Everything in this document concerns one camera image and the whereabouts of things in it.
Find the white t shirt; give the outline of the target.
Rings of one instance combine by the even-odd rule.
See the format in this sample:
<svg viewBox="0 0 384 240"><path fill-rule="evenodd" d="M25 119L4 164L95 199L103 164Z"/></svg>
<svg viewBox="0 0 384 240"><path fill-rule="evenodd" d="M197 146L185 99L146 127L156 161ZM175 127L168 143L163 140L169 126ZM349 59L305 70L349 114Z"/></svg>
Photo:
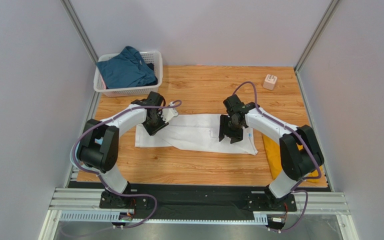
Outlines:
<svg viewBox="0 0 384 240"><path fill-rule="evenodd" d="M258 150L251 128L243 131L243 140L240 142L230 143L228 137L219 141L220 116L208 113L181 114L154 136L150 136L144 126L137 125L135 147L174 147L185 151L257 155Z"/></svg>

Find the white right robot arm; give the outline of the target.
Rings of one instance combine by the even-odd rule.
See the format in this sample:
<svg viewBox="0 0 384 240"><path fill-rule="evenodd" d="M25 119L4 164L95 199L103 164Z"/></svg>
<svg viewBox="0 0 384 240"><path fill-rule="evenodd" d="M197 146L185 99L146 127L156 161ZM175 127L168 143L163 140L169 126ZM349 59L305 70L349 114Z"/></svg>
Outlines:
<svg viewBox="0 0 384 240"><path fill-rule="evenodd" d="M280 147L281 171L266 188L270 200L280 200L298 187L313 171L321 177L320 167L325 163L313 128L284 122L250 102L245 104L236 94L223 101L226 114L220 116L219 136L222 141L241 142L244 130L252 128L273 140Z"/></svg>

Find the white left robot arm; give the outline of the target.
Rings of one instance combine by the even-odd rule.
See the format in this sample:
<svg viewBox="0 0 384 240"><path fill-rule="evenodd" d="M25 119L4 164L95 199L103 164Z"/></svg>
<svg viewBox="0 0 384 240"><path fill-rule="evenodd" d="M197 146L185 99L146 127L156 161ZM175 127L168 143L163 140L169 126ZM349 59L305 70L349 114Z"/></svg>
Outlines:
<svg viewBox="0 0 384 240"><path fill-rule="evenodd" d="M169 124L163 110L171 111L175 107L175 104L167 106L165 98L152 91L147 98L132 101L128 108L112 117L88 120L72 147L73 165L97 175L107 192L121 198L131 196L130 183L116 167L119 138L137 125L142 125L149 136L154 136Z"/></svg>

